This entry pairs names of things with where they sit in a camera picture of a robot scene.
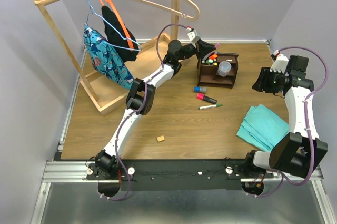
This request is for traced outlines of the orange black highlighter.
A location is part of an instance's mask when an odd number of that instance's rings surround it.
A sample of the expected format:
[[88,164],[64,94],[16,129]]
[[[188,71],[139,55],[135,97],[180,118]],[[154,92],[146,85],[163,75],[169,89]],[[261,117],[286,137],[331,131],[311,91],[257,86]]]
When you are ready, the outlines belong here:
[[209,59],[216,59],[217,58],[217,56],[214,56],[214,55],[211,55],[210,57],[209,57]]

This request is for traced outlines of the brown wooden desk organizer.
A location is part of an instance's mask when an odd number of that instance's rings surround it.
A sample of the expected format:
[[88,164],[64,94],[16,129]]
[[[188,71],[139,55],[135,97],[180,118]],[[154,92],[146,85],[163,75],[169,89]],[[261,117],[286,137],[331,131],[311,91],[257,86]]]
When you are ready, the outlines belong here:
[[[234,87],[237,72],[239,69],[238,54],[235,53],[217,53],[216,62],[210,64],[202,60],[197,62],[197,86],[225,87],[232,89]],[[226,76],[219,74],[221,62],[228,62],[229,72]]]

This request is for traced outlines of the clear paperclip jar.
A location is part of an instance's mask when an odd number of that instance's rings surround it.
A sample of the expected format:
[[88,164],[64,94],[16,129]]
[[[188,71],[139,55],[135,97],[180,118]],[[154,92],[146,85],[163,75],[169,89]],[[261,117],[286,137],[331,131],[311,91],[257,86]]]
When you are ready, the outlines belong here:
[[217,73],[221,77],[226,77],[229,74],[231,69],[232,69],[232,65],[230,62],[221,61],[218,65]]

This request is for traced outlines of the pink black highlighter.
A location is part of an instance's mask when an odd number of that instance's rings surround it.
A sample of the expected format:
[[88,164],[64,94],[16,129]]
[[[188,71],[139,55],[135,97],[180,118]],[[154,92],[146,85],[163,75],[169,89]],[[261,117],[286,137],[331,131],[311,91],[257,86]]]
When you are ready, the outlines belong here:
[[211,104],[217,104],[217,100],[213,99],[213,98],[210,98],[202,93],[198,93],[196,95],[196,98],[199,99],[199,100],[202,100],[202,101],[205,101],[205,102],[208,102],[208,103],[211,103]]

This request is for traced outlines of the green cap white marker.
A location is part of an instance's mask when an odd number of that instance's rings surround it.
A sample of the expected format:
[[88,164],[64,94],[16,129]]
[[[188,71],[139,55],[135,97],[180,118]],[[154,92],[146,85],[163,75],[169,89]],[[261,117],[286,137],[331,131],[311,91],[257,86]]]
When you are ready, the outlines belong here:
[[198,110],[206,110],[206,109],[213,109],[213,108],[219,108],[222,107],[222,104],[212,104],[212,105],[206,105],[206,106],[201,106],[198,107]]

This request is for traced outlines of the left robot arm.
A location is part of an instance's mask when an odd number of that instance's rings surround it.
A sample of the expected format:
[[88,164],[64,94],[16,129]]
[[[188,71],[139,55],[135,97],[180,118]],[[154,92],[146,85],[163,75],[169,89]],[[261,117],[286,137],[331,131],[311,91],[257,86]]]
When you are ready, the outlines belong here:
[[202,59],[215,50],[216,45],[201,39],[188,45],[172,40],[168,44],[161,66],[148,77],[134,79],[126,98],[123,118],[109,143],[95,157],[95,165],[103,178],[113,178],[120,168],[127,170],[121,161],[124,145],[137,122],[152,108],[156,89],[179,72],[182,60],[194,55]]

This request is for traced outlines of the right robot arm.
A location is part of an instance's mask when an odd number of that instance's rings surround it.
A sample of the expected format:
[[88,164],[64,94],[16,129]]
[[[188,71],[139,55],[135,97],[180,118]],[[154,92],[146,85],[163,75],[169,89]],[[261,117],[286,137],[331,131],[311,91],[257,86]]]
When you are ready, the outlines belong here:
[[328,151],[320,141],[314,124],[313,95],[317,91],[306,78],[307,57],[286,57],[277,53],[271,67],[262,67],[252,89],[258,92],[283,93],[289,117],[288,133],[270,151],[251,151],[242,164],[247,177],[255,177],[261,169],[273,169],[307,179]]

